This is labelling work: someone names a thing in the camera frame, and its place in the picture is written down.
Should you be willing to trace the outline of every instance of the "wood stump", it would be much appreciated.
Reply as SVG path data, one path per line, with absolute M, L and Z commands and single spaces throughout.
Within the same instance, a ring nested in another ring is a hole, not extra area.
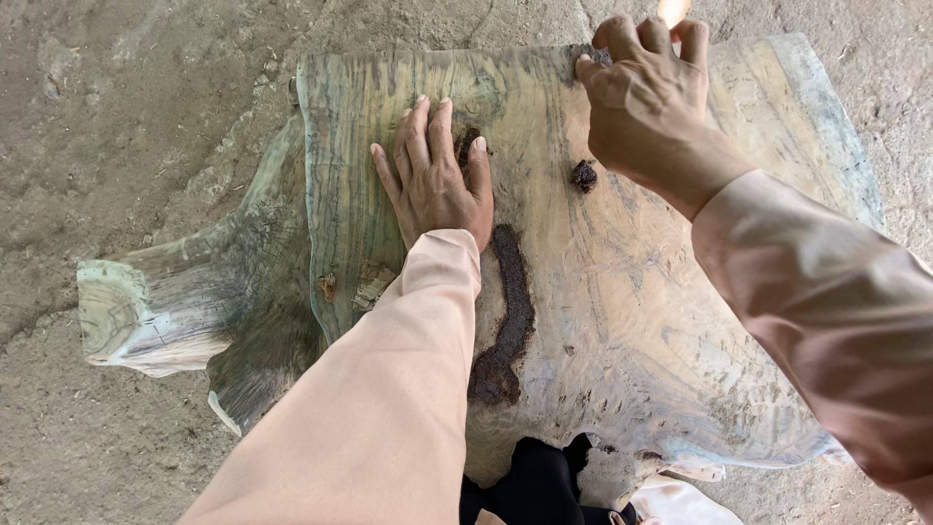
M 618 507 L 669 465 L 715 477 L 718 463 L 780 467 L 823 453 L 834 440 L 712 289 L 689 224 L 598 163 L 591 193 L 570 182 L 592 159 L 578 53 L 302 57 L 301 114 L 235 213 L 80 265 L 88 360 L 153 376 L 206 365 L 212 406 L 236 432 L 248 427 L 364 315 L 373 280 L 400 271 L 405 249 L 369 143 L 388 145 L 419 93 L 450 96 L 455 137 L 470 127 L 487 137 L 496 200 L 466 422 L 471 478 L 494 483 L 523 436 L 563 447 L 588 433 L 582 502 Z M 882 230 L 874 176 L 806 39 L 736 40 L 710 55 L 709 123 Z M 499 344 L 507 325 L 527 343 Z

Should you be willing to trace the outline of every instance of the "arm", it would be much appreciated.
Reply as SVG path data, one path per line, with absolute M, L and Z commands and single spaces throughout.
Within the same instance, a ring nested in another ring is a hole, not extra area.
M 753 171 L 693 222 L 697 261 L 865 473 L 933 519 L 933 276 Z
M 376 307 L 230 454 L 179 523 L 447 523 L 466 459 L 480 252 L 492 229 L 485 141 L 453 157 L 453 104 L 421 97 L 390 164 L 373 160 L 409 249 Z
M 707 34 L 696 21 L 670 32 L 657 19 L 604 22 L 592 43 L 614 63 L 577 63 L 590 149 L 694 222 L 703 270 L 816 418 L 875 483 L 930 521 L 933 277 L 705 127 Z

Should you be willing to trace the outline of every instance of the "pink sleeve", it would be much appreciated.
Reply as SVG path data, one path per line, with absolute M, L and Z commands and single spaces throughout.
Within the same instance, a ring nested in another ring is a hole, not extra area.
M 697 261 L 820 423 L 933 523 L 933 276 L 756 170 L 693 222 Z
M 472 236 L 422 235 L 179 523 L 455 525 L 479 293 Z

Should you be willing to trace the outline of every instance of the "wood chip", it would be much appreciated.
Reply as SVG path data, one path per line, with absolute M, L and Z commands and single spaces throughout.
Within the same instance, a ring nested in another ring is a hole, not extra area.
M 317 288 L 324 292 L 324 300 L 328 303 L 334 302 L 335 283 L 337 279 L 333 274 L 327 274 L 317 279 Z
M 353 310 L 369 312 L 383 296 L 385 289 L 396 280 L 396 276 L 385 264 L 364 259 L 359 271 L 359 287 L 353 298 Z
M 42 93 L 52 100 L 58 100 L 62 96 L 58 90 L 58 84 L 55 83 L 55 80 L 52 80 L 52 77 L 48 76 L 42 81 Z

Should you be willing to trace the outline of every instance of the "black pants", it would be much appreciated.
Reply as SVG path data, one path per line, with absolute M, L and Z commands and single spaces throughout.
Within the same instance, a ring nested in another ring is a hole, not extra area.
M 460 490 L 460 525 L 474 525 L 483 508 L 499 516 L 507 525 L 611 523 L 609 509 L 577 503 L 575 480 L 585 462 L 574 461 L 578 468 L 571 473 L 567 463 L 567 455 L 570 454 L 526 437 L 519 441 L 512 453 L 511 470 L 489 489 L 481 489 L 464 476 Z M 630 504 L 619 514 L 627 524 L 634 525 L 635 511 Z

